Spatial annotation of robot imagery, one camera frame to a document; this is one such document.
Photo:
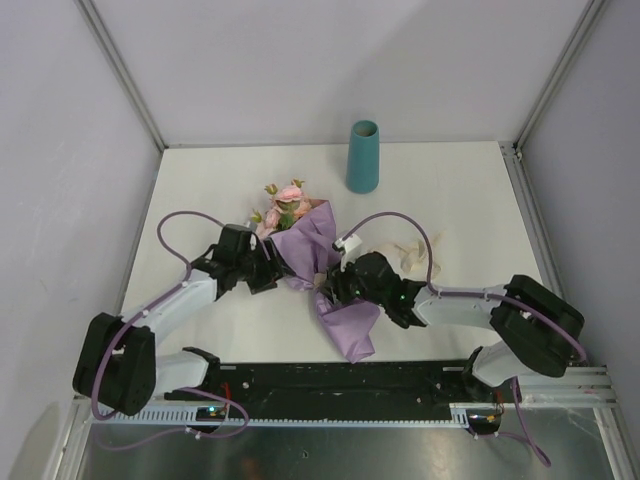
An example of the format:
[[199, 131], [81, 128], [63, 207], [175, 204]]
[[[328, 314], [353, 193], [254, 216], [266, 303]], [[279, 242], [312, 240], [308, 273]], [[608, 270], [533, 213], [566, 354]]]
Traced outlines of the purple wrapping paper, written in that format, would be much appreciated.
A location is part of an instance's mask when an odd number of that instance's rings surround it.
[[313, 309], [318, 324], [340, 354], [356, 363], [375, 353], [370, 332], [380, 315], [378, 306], [364, 301], [334, 305], [315, 284], [316, 276], [340, 263], [332, 244], [337, 236], [331, 205], [321, 200], [288, 230], [269, 236], [293, 274], [288, 285], [313, 293]]

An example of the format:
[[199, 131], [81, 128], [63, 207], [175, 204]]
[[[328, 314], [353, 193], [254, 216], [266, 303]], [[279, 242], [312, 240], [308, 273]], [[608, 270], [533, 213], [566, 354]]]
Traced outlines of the pink flower bouquet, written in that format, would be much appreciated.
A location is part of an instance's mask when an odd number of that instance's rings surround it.
[[259, 239], [291, 229], [314, 208], [311, 198], [303, 189], [304, 184], [304, 180], [294, 178], [282, 188], [274, 183], [264, 187], [270, 207], [264, 212], [254, 210], [250, 217]]

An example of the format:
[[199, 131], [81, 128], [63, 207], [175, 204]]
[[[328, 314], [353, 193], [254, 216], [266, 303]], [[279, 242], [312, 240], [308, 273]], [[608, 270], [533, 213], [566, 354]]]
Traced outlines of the beige ribbon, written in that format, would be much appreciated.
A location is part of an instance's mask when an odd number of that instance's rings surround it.
[[424, 280], [427, 274], [429, 261], [432, 261], [431, 279], [435, 280], [441, 273], [441, 266], [432, 259], [436, 253], [436, 247], [441, 241], [443, 231], [437, 232], [430, 240], [431, 252], [428, 252], [423, 239], [413, 240], [409, 243], [393, 245], [399, 259], [401, 272], [409, 279]]

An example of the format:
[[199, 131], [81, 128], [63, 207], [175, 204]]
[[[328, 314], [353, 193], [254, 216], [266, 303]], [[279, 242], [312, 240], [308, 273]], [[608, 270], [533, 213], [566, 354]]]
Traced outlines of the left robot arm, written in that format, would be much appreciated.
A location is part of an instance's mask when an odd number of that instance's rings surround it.
[[189, 390], [214, 397], [221, 387], [220, 360], [197, 347], [161, 355], [159, 346], [195, 313], [239, 283], [253, 294], [276, 287], [290, 273], [271, 239], [228, 224], [202, 255], [185, 264], [184, 276], [145, 305], [114, 316], [100, 313], [88, 327], [72, 380], [91, 400], [94, 417], [133, 416], [158, 395]]

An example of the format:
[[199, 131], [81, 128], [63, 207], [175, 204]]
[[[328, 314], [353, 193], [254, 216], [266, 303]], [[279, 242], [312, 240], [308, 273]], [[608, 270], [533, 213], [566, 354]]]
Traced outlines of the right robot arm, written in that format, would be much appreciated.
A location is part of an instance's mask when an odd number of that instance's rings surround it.
[[498, 342], [476, 349], [461, 376], [462, 391], [473, 401], [527, 373], [561, 378], [573, 359], [586, 357], [578, 341], [582, 314], [526, 275], [505, 285], [454, 290], [403, 278], [373, 252], [331, 268], [321, 292], [334, 306], [377, 305], [404, 329], [454, 325], [495, 332]]

